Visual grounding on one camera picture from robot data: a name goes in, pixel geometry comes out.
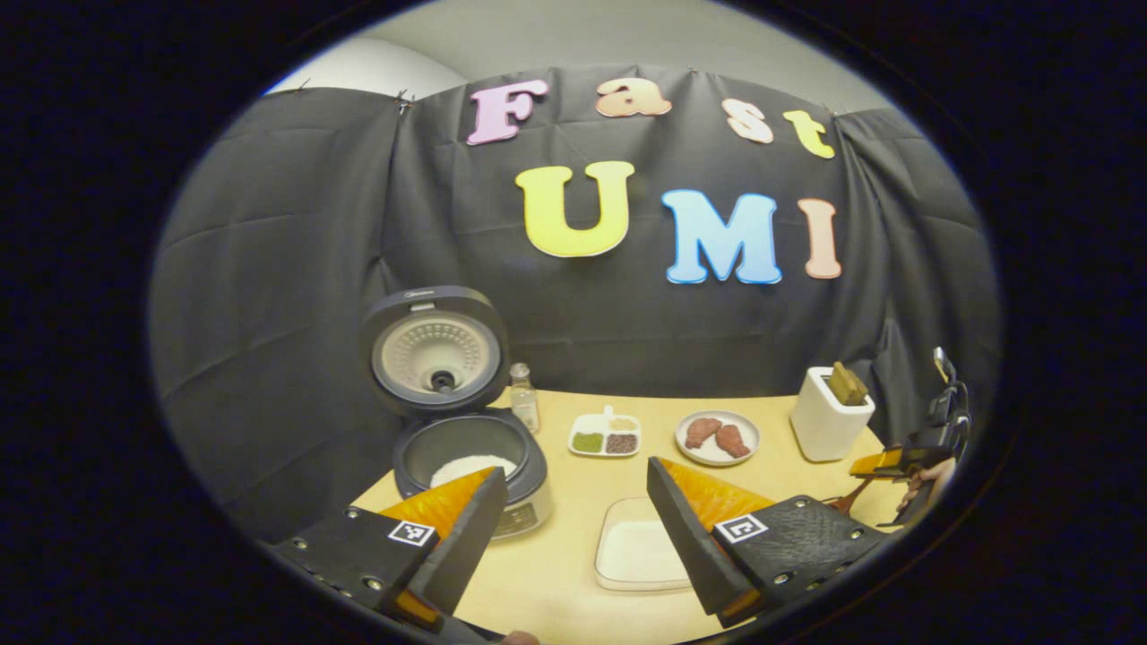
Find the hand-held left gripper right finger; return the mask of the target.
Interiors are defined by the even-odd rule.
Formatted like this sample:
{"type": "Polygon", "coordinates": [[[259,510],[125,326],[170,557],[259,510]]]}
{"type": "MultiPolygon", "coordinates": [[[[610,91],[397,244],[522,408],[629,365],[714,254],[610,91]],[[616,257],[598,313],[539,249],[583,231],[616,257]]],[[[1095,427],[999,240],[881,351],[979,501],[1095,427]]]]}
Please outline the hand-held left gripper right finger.
{"type": "Polygon", "coordinates": [[[816,595],[888,539],[807,495],[771,502],[661,457],[647,463],[646,491],[701,606],[724,628],[816,595]]]}

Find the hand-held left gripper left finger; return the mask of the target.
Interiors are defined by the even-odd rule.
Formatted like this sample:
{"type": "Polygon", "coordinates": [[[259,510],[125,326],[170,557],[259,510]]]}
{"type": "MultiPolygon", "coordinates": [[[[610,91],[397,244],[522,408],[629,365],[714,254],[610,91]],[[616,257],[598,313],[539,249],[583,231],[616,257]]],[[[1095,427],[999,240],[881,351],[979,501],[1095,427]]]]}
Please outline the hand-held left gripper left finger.
{"type": "Polygon", "coordinates": [[[348,506],[270,552],[369,612],[440,632],[496,534],[507,498],[504,467],[485,467],[388,510],[348,506]]]}

